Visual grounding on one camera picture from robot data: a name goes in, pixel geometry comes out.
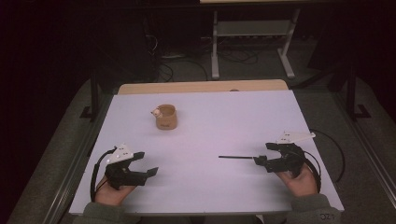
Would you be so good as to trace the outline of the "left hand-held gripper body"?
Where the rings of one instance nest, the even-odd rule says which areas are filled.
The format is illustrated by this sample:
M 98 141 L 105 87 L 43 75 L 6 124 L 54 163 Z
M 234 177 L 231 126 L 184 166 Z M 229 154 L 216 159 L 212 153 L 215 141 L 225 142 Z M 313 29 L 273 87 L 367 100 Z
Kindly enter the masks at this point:
M 105 176 L 113 189 L 121 186 L 144 186 L 147 179 L 141 178 L 139 172 L 129 169 L 133 162 L 134 153 L 125 145 L 115 147 L 110 157 L 106 160 Z

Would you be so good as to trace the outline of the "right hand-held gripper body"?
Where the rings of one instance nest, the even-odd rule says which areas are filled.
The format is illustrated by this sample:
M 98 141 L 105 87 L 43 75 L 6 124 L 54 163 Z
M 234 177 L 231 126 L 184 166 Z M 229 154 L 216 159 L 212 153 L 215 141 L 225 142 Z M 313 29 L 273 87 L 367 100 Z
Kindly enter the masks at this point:
M 296 143 L 315 136 L 314 133 L 283 132 L 275 141 L 280 146 L 281 157 L 273 161 L 274 173 L 289 171 L 293 177 L 298 176 L 306 157 L 304 151 Z

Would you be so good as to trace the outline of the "person's left hand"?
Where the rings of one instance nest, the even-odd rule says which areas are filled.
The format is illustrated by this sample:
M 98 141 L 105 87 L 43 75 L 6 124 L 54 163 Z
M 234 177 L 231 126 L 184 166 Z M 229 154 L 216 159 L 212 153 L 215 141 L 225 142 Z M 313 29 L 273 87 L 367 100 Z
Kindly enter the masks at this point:
M 134 189 L 135 186 L 121 186 L 119 189 L 113 189 L 104 176 L 98 183 L 94 201 L 100 204 L 119 206 Z

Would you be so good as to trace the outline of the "person's right hand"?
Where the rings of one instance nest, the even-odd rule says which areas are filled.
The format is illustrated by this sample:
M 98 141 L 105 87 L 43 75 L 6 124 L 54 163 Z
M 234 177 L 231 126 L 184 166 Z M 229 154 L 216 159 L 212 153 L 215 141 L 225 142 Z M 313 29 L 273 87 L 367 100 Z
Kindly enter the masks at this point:
M 287 172 L 279 172 L 276 173 L 276 175 L 295 197 L 318 194 L 316 179 L 306 164 L 303 165 L 301 172 L 297 177 L 293 177 Z

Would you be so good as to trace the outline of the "tan cup with animal figure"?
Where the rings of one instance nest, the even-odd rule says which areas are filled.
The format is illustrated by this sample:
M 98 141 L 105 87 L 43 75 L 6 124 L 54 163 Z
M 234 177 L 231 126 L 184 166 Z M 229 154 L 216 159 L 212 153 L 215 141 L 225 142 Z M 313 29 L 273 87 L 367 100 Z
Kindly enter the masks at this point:
M 158 105 L 151 111 L 160 130 L 174 130 L 177 127 L 177 110 L 173 105 Z

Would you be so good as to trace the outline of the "black metal stand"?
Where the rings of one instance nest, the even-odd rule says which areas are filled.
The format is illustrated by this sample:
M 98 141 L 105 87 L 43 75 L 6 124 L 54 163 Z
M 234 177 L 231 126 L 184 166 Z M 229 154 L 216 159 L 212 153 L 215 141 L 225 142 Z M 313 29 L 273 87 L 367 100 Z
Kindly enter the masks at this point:
M 82 119 L 89 119 L 90 121 L 95 121 L 99 112 L 99 93 L 98 93 L 98 83 L 97 75 L 95 72 L 91 73 L 90 77 L 91 84 L 91 104 L 85 106 L 80 117 Z
M 371 117 L 364 105 L 357 105 L 355 102 L 356 84 L 356 69 L 352 64 L 350 65 L 346 80 L 346 112 L 353 121 L 356 121 L 357 119 L 368 119 Z

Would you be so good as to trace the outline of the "white metal desk frame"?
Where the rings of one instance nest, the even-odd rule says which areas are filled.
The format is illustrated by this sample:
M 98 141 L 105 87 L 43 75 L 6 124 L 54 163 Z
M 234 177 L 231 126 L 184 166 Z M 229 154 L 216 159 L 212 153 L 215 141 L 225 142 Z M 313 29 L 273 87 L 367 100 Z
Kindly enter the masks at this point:
M 269 20 L 269 21 L 219 21 L 218 12 L 214 12 L 213 33 L 212 33 L 212 52 L 211 70 L 212 77 L 219 79 L 219 57 L 218 57 L 218 38 L 233 36 L 281 36 L 285 38 L 282 48 L 277 50 L 279 60 L 287 78 L 294 79 L 295 74 L 288 59 L 288 50 L 292 40 L 300 9 L 293 11 L 292 17 L 288 20 Z

